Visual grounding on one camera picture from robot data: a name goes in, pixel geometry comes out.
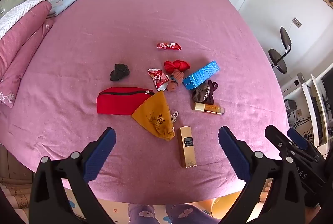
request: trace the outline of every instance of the snack wrapper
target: snack wrapper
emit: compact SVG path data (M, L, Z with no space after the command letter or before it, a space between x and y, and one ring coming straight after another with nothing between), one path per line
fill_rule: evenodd
M157 91L164 91L167 88L170 78L161 69L149 69L148 75L153 79Z
M181 50L181 46L177 43L158 43L157 48L163 50Z

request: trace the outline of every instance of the gold box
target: gold box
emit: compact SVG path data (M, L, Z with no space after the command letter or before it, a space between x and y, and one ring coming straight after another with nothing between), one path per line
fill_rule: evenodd
M181 127L177 133L181 165L184 168L195 167L195 153L190 126Z

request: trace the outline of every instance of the person's legs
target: person's legs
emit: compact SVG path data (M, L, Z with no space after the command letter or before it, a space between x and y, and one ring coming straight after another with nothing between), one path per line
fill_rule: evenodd
M217 224L220 222L219 219L188 204L166 205L165 211L172 224Z
M129 204L128 216L129 224L160 224L151 205Z

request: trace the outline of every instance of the tissue box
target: tissue box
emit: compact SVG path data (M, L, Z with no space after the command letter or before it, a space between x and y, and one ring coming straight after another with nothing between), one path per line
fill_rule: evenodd
M191 76L184 78L183 84L188 90L194 89L209 79L217 71L220 71L220 68L216 61L212 61L210 64L207 64L205 67L193 73Z

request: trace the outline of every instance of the photo frame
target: photo frame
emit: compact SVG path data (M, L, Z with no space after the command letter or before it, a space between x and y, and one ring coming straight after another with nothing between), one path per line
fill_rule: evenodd
M330 6L333 9L333 0L323 0L323 1L326 2L328 6Z

